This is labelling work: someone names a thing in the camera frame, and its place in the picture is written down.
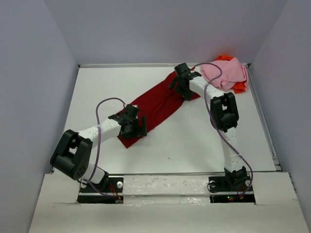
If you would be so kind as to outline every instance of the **pink cloth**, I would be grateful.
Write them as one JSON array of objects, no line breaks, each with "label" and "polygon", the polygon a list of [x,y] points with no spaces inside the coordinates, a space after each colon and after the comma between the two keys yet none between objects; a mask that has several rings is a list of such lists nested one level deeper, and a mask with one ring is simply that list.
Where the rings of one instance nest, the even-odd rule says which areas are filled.
[{"label": "pink cloth", "polygon": [[[231,61],[211,62],[222,69],[223,74],[218,79],[211,82],[214,87],[222,88],[224,91],[230,90],[236,82],[245,82],[245,89],[248,88],[248,73],[246,68],[235,57]],[[204,79],[209,82],[219,75],[219,69],[211,65],[201,65],[201,73]]]}]

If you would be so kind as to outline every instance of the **wall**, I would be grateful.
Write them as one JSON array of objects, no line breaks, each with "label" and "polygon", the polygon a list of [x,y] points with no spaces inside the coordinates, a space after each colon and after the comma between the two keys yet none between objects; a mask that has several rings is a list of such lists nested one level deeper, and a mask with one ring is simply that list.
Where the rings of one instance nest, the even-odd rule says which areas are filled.
[{"label": "wall", "polygon": [[286,0],[45,0],[79,64],[254,59]]},{"label": "wall", "polygon": [[254,62],[255,89],[311,229],[311,1],[289,0]]},{"label": "wall", "polygon": [[26,233],[76,62],[42,0],[0,1],[0,232]]}]

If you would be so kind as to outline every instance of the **orange fabric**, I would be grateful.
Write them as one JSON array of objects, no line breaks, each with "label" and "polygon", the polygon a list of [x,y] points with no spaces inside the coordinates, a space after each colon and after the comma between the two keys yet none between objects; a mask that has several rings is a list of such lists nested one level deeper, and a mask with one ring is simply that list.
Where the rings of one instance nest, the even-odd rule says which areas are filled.
[{"label": "orange fabric", "polygon": [[[216,61],[231,61],[233,59],[233,57],[229,56],[229,55],[219,55],[216,58]],[[235,94],[238,93],[242,93],[245,91],[245,82],[237,82],[234,84],[234,86],[232,87],[233,91]]]}]

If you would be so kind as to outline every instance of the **dark red towel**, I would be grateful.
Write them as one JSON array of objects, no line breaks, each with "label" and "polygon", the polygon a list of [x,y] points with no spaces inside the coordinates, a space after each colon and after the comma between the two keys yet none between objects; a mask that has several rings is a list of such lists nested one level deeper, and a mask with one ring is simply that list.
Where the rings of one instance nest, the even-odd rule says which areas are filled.
[{"label": "dark red towel", "polygon": [[[168,75],[168,77],[145,92],[134,100],[131,104],[138,105],[142,111],[138,114],[146,116],[147,132],[150,132],[157,125],[161,124],[165,119],[172,115],[184,102],[184,99],[174,90],[169,89],[169,85],[175,78],[175,71]],[[194,100],[200,96],[195,94],[191,98]],[[126,148],[136,143],[140,138],[123,139],[118,137]]]}]

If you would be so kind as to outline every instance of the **red fabric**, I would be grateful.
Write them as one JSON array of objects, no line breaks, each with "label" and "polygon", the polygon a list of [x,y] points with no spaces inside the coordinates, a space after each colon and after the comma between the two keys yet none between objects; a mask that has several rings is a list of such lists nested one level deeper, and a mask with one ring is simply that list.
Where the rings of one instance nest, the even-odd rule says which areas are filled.
[{"label": "red fabric", "polygon": [[[170,73],[168,77],[160,82],[158,85],[151,88],[134,100],[131,104],[138,105],[142,111],[138,117],[146,116],[147,132],[150,132],[157,125],[161,124],[165,119],[172,115],[184,102],[180,94],[174,90],[169,89],[169,85],[175,78],[175,71]],[[194,94],[191,100],[199,98],[200,96]],[[123,139],[118,137],[126,148],[136,143],[140,138]]]},{"label": "red fabric", "polygon": [[[216,58],[216,61],[231,61],[233,59],[233,57],[229,56],[229,55],[219,55],[217,58]],[[232,89],[234,90],[234,93],[235,94],[238,94],[238,93],[242,93],[245,91],[245,82],[236,82],[234,84],[234,86],[232,87]]]}]

